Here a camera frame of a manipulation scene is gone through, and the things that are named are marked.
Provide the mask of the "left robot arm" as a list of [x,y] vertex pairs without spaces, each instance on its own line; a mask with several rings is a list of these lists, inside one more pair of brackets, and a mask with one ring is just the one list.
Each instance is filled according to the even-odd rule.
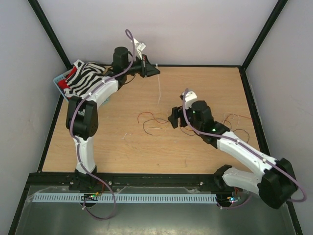
[[66,128],[72,136],[77,156],[76,173],[83,174],[80,184],[85,189],[94,189],[98,178],[93,156],[93,137],[98,129],[99,107],[123,85],[127,76],[136,74],[150,77],[160,74],[143,54],[144,46],[136,47],[137,56],[129,58],[131,52],[126,47],[117,47],[113,53],[111,68],[93,62],[77,62],[77,73],[68,81],[74,92],[68,101]]

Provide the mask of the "white zip tie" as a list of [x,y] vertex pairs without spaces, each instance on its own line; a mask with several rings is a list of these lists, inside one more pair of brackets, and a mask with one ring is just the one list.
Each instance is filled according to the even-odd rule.
[[160,85],[160,77],[159,77],[160,73],[157,74],[157,81],[158,81],[158,92],[159,92],[159,97],[158,97],[158,102],[157,102],[157,106],[160,103],[161,100],[161,85]]

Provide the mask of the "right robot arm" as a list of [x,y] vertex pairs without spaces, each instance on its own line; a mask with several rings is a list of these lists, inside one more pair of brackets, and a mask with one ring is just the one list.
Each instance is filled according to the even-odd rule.
[[215,121],[204,100],[195,101],[191,107],[174,107],[168,117],[173,128],[189,126],[202,140],[223,151],[250,169],[240,171],[224,165],[214,173],[214,186],[218,190],[241,188],[258,195],[273,209],[280,208],[298,190],[291,163],[277,160],[247,144],[227,126]]

